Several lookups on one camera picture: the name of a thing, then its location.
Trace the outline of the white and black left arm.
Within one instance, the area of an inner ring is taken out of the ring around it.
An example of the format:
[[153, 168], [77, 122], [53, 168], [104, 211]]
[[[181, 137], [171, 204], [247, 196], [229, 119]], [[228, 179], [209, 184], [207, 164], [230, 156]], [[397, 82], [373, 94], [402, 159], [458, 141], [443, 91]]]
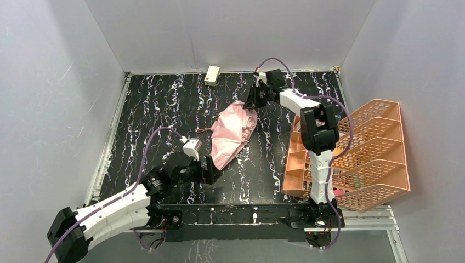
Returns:
[[182, 213], [163, 209], [160, 201], [178, 185], [211, 185], [220, 175], [211, 156], [197, 160], [175, 152], [126, 190], [87, 207], [59, 211], [47, 232], [51, 252], [58, 262], [79, 262], [96, 245], [127, 230], [180, 228]]

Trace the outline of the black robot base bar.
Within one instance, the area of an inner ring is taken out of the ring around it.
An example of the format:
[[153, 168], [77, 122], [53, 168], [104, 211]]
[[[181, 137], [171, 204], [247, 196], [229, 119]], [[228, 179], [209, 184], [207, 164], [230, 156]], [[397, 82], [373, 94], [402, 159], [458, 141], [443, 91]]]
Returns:
[[166, 204], [170, 242], [195, 240], [284, 239], [304, 242], [325, 226], [308, 204]]

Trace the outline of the pink and black folding umbrella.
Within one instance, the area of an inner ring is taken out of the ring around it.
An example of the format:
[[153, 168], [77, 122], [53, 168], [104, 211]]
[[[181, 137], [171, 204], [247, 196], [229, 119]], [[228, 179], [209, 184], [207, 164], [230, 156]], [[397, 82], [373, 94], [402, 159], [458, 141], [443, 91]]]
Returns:
[[209, 128], [196, 129], [196, 133], [211, 132], [211, 157], [214, 166], [223, 170], [248, 144], [258, 122], [257, 112], [244, 109], [236, 101], [223, 110]]

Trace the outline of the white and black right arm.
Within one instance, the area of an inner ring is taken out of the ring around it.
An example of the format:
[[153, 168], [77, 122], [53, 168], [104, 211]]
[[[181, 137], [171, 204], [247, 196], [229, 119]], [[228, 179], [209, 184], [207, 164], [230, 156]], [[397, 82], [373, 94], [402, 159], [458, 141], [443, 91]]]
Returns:
[[332, 162], [339, 141], [339, 131], [331, 105], [323, 105], [286, 84], [281, 70], [253, 73], [256, 82], [251, 85], [245, 109], [256, 109], [270, 102], [293, 112], [300, 120], [300, 142], [307, 151], [311, 167], [309, 214], [303, 214], [310, 223], [341, 229], [342, 216], [332, 186]]

